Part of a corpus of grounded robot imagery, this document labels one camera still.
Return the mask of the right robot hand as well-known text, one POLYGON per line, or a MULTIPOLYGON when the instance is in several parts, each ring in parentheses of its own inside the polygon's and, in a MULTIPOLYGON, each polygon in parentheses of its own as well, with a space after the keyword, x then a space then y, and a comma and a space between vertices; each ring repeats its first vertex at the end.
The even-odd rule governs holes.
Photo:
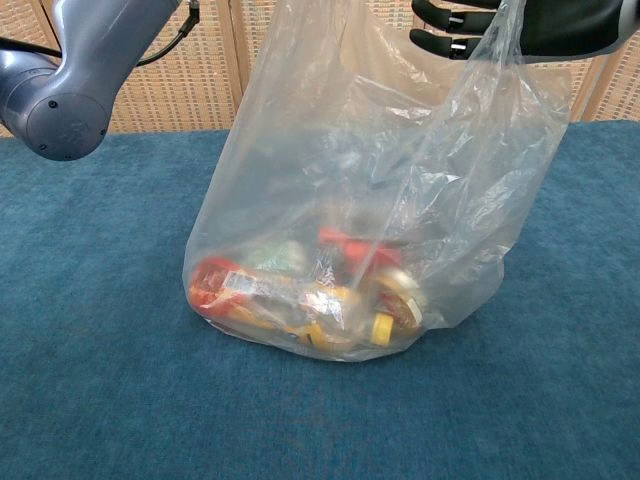
MULTIPOLYGON (((409 33, 420 49, 449 60, 467 60, 504 0, 445 0, 465 6, 453 11, 430 0, 412 0, 426 25, 409 33)), ((640 30, 640 0, 524 0, 520 51, 527 63, 592 58, 617 50, 640 30)))

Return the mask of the clear plastic bag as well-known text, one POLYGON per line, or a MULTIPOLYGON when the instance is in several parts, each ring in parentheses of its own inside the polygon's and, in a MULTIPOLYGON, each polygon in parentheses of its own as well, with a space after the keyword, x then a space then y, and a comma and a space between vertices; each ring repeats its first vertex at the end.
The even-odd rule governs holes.
POLYGON ((249 269, 248 253, 296 240, 302 275, 359 295, 347 352, 360 362, 409 348, 485 304, 504 278, 567 129, 571 75, 524 62, 524 0, 505 0, 479 48, 453 61, 416 48, 363 0, 278 0, 233 127, 186 245, 185 293, 204 259, 249 269), (321 227, 397 249, 428 300, 423 326, 370 342, 387 312, 361 267, 351 274, 321 227))

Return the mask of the red wrapped snack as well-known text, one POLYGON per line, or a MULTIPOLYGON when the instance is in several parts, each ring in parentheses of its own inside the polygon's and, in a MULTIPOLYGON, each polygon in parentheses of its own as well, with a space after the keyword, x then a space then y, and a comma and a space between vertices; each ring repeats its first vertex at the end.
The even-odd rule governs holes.
POLYGON ((364 267, 365 272, 370 272, 399 267, 403 263, 401 253, 390 245, 357 239, 334 228, 321 227, 317 239, 321 245, 338 248, 343 263, 351 274, 355 274, 361 267, 364 267))

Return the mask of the green and white pouch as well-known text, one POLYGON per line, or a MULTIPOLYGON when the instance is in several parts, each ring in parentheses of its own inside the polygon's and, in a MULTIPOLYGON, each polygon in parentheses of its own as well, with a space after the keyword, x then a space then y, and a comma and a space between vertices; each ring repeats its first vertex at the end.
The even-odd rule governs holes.
POLYGON ((296 240, 268 241, 246 256, 246 262, 252 268, 291 275, 305 274, 308 261, 306 249, 296 240))

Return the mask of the woven bamboo folding screen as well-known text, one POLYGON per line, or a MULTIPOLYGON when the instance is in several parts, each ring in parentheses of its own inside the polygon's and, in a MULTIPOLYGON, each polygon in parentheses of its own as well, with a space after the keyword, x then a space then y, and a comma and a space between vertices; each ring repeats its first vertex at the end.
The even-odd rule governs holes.
MULTIPOLYGON (((110 131, 227 129, 234 120, 276 0, 200 0, 200 22, 118 94, 110 131)), ((640 120, 640 30, 616 52, 544 64, 572 78, 574 122, 640 120)))

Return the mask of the red and yellow snack packet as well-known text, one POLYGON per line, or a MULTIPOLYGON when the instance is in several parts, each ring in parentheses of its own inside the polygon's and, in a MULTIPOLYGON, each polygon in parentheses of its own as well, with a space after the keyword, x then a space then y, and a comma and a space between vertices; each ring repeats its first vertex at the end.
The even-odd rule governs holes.
POLYGON ((360 298, 349 288, 249 269, 212 256, 193 270, 187 298, 210 324, 248 341, 340 353, 359 343, 349 321, 360 298))

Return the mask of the blue carpet table mat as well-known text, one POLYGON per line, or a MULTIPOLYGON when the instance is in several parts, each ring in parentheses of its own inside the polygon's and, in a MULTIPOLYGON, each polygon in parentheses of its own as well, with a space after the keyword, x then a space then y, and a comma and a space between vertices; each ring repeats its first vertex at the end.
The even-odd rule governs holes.
POLYGON ((0 480, 640 480, 640 122, 571 125, 493 299, 356 364, 186 303, 225 141, 0 139, 0 480))

